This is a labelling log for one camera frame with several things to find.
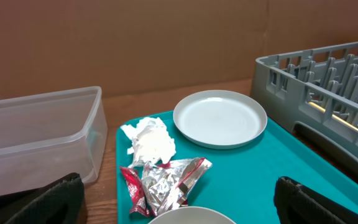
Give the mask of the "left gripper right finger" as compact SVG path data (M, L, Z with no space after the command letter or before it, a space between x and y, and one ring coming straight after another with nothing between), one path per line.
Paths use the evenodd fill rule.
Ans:
M281 224L358 224L358 214L286 176L275 184Z

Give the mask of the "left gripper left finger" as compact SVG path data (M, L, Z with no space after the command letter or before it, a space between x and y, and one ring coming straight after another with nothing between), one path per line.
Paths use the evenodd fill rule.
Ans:
M85 186L70 173L0 209L0 224L76 223L85 202Z

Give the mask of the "white napkin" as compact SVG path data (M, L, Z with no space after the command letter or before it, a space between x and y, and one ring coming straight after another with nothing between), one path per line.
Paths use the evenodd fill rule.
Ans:
M152 165L158 161L166 164L176 154L175 140L160 118L145 117L136 126L122 125L121 130L132 142L127 149L127 154L133 155L128 168L142 167L148 162Z

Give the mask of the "grey round plate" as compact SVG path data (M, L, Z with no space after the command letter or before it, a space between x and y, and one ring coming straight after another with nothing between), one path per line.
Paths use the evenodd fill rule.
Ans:
M191 142L211 149L235 149L257 139L267 126L263 107L228 90L206 90L182 99L173 122Z

